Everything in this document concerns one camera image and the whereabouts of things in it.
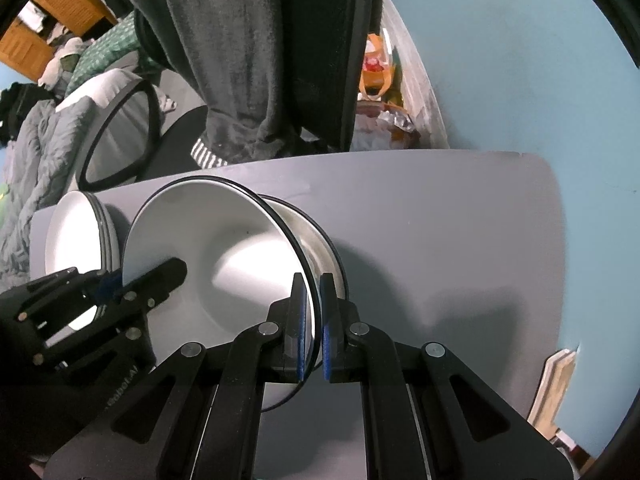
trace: wooden board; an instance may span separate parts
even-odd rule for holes
[[[540,386],[527,420],[547,439],[557,432],[554,419],[575,368],[575,351],[563,349],[545,362]]]
[[[34,82],[52,58],[53,48],[18,20],[14,20],[0,39],[0,62]]]
[[[84,35],[103,18],[116,19],[100,0],[33,0],[76,36]]]

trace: orange wooden door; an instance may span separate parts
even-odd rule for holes
[[[0,39],[0,62],[37,81],[53,58],[53,48],[18,20]]]
[[[33,0],[76,36],[82,36],[102,18],[116,19],[100,0]]]

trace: blue wall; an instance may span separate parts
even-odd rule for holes
[[[25,76],[17,73],[15,70],[12,70],[7,65],[0,63],[0,90],[4,90],[5,88],[9,88],[12,83],[31,83]]]
[[[591,0],[393,0],[454,148],[543,156],[566,218],[557,417],[591,454],[640,385],[640,72]]]

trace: table surface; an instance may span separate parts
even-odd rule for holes
[[[527,415],[556,350],[564,287],[558,186],[535,155],[362,152],[228,166],[216,174],[287,200],[335,243],[362,320],[394,340],[443,342]],[[99,193],[121,246],[142,203],[177,176]],[[31,225],[31,277],[44,274],[52,208]],[[366,478],[357,384],[320,370],[263,415],[258,478]]]

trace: green patterned fabric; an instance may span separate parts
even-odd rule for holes
[[[103,73],[108,66],[125,54],[139,49],[140,42],[136,35],[132,12],[82,53],[71,81],[66,87],[65,98],[92,77]],[[150,71],[153,68],[162,70],[161,66],[142,55],[138,63],[144,70]]]

